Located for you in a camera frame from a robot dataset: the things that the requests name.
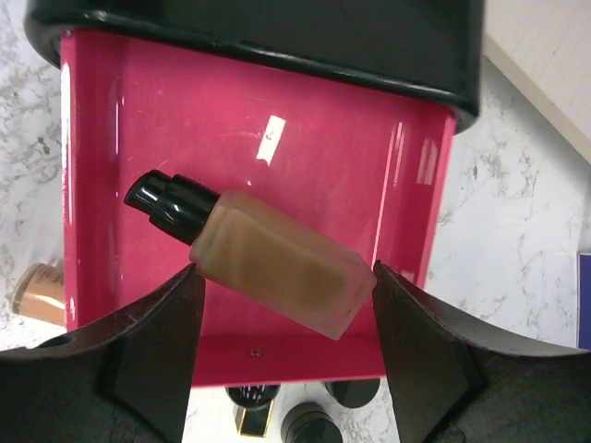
marble countertop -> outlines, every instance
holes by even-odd
[[[60,79],[27,43],[24,2],[0,0],[0,287],[9,294],[32,263],[63,256]],[[490,63],[483,110],[457,136],[428,273],[429,292],[497,326],[576,344],[576,252],[591,247],[591,167]],[[9,313],[0,297],[0,350],[62,332]],[[382,380],[374,401],[339,408],[320,383],[284,385],[266,441],[286,412],[324,405],[345,442],[397,441]],[[195,389],[184,441],[237,437],[223,389]]]

cosmetic product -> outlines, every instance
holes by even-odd
[[[226,388],[236,404],[236,431],[242,437],[265,437],[279,385],[243,386]]]
[[[182,175],[151,171],[125,202],[191,245],[203,277],[334,340],[376,283],[357,252],[246,191],[219,196]]]
[[[355,409],[373,400],[380,388],[380,379],[327,381],[322,384],[340,405]]]
[[[283,443],[343,443],[341,431],[316,403],[301,403],[281,425]]]
[[[43,263],[31,266],[18,281],[10,307],[15,314],[65,326],[64,271]]]

black case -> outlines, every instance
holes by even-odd
[[[25,31],[59,65],[90,28],[451,106],[478,117],[484,0],[29,0]]]

tray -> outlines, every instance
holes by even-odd
[[[424,282],[449,108],[94,30],[61,45],[69,329],[187,264],[186,245],[123,204],[150,169],[249,189]],[[331,341],[214,283],[206,297],[196,386],[384,374],[371,303]]]

pink tray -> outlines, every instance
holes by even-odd
[[[98,31],[74,31],[61,55],[69,329],[187,264],[186,245],[123,204],[150,169],[250,189],[424,282],[448,108]],[[370,303],[331,341],[214,283],[206,295],[195,385],[384,374]]]

